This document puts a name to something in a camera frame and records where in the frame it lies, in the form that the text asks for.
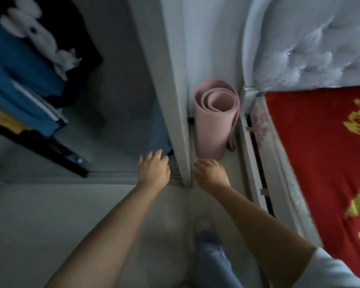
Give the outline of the person's right hand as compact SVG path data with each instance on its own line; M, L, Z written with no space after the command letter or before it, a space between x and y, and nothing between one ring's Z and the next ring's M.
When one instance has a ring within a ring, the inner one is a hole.
M221 174L211 177L202 177L194 167L194 179L198 186L213 197L231 188L225 168L221 165Z

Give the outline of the person's left hand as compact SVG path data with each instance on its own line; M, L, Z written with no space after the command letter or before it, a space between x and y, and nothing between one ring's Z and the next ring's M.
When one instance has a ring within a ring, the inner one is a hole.
M159 193L169 183L171 175L169 165L151 161L138 166L139 189Z

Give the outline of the person's right forearm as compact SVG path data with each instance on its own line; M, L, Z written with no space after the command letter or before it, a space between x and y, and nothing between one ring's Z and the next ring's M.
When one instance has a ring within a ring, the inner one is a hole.
M229 185L214 188L211 195L229 214L273 287L292 288L317 247Z

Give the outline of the person's left forearm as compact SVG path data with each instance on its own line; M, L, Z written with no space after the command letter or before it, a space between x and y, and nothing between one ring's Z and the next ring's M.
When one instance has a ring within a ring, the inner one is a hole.
M165 181L139 182L89 232L44 288L112 288Z

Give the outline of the blue folded cloth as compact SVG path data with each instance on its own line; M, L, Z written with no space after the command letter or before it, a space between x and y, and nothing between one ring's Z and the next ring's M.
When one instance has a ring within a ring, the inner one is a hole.
M159 149L163 151L163 155L171 156L174 154L162 110L156 100L151 111L146 150L149 152Z

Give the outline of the pink rolled yoga mat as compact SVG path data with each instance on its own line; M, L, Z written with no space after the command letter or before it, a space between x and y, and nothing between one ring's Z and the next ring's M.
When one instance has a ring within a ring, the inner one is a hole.
M207 79L194 89L193 105L197 157L221 160L226 149L235 150L239 95L229 83Z

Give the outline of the white wardrobe side panel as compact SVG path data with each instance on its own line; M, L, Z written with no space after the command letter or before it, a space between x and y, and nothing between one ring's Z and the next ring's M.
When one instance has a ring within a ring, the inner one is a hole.
M192 186L182 0L127 0L163 113L182 185Z

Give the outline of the floral bed sheet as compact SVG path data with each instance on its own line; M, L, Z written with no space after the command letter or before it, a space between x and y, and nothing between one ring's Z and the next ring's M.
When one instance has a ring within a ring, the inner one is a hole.
M258 149L264 145L275 144L279 140L265 96L259 96L255 99L250 119Z

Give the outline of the blue jeans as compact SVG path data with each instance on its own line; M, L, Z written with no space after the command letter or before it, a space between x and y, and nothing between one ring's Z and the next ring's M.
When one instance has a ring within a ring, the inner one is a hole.
M201 231L196 235L196 288L244 288L232 270L216 233Z

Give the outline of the black hanging garment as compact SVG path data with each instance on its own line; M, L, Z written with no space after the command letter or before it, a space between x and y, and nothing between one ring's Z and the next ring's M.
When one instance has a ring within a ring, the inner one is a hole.
M0 126L0 135L82 178L87 178L89 174L79 162L79 157L67 147L60 145L54 137L44 137L35 130L14 134L3 126Z

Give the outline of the red blanket with yellow print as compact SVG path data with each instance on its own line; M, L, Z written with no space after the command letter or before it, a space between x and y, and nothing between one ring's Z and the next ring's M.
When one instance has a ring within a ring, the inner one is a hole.
M324 249L360 277L360 86L265 99Z

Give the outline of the black garment with white print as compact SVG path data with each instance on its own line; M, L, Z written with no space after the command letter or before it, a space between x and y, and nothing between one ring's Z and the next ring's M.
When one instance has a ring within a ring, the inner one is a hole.
M73 105L104 60L71 0L0 0L0 25L61 78L62 94L46 99L56 108Z

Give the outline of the blue hanging garment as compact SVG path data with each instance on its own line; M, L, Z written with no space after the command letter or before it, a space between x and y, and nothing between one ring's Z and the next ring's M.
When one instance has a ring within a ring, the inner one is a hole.
M62 126L23 94L19 86L42 98L62 96L64 82L28 45L0 24L0 110L50 137Z

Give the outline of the white tufted headboard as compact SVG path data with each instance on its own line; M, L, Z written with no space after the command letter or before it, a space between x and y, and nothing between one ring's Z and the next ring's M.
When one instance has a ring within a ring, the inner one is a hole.
M252 0L242 68L256 91L360 86L360 0Z

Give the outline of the white shirt sleeve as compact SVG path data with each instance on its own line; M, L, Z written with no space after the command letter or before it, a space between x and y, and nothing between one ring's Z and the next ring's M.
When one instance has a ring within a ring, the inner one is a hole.
M360 288L360 278L343 261L318 248L293 288Z

